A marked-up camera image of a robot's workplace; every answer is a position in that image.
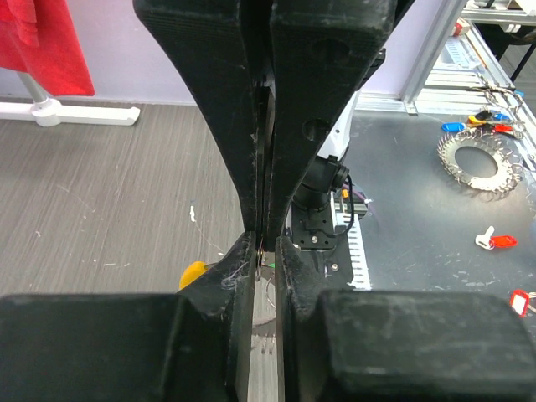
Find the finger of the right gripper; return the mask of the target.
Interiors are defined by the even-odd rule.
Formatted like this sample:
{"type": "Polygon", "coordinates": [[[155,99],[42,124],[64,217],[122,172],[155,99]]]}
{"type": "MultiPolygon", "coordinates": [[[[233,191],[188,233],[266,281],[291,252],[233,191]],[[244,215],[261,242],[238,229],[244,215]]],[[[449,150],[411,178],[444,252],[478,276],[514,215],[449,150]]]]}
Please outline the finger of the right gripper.
{"type": "Polygon", "coordinates": [[[281,235],[292,197],[390,36],[394,1],[277,1],[270,20],[275,132],[267,239],[281,235]]]}
{"type": "Polygon", "coordinates": [[[258,223],[259,67],[247,1],[135,1],[134,11],[188,87],[219,148],[247,231],[258,223]]]}

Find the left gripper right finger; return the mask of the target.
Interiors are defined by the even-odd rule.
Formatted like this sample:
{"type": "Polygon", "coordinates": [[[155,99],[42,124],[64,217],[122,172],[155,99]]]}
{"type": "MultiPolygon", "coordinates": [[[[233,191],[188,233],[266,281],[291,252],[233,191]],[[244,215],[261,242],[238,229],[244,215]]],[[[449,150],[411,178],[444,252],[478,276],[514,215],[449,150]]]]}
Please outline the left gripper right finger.
{"type": "Polygon", "coordinates": [[[280,237],[281,401],[532,401],[535,349],[502,299],[335,286],[280,237]]]}

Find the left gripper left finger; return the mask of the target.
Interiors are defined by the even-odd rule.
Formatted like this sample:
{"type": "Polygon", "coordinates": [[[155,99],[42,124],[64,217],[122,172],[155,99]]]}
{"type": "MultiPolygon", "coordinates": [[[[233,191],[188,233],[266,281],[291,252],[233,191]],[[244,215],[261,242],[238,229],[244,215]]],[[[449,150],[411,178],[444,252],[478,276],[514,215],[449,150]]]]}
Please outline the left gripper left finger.
{"type": "Polygon", "coordinates": [[[246,400],[255,246],[174,293],[4,296],[2,400],[246,400]]]}

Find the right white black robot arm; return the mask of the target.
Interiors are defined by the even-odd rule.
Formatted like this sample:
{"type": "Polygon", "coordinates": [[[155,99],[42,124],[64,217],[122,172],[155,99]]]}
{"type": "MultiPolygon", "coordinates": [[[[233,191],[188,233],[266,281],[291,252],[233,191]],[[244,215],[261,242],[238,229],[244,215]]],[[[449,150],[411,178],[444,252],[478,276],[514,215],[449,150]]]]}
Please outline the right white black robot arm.
{"type": "Polygon", "coordinates": [[[273,250],[288,209],[321,209],[348,171],[320,155],[381,61],[406,1],[136,1],[200,109],[245,230],[273,250]]]}

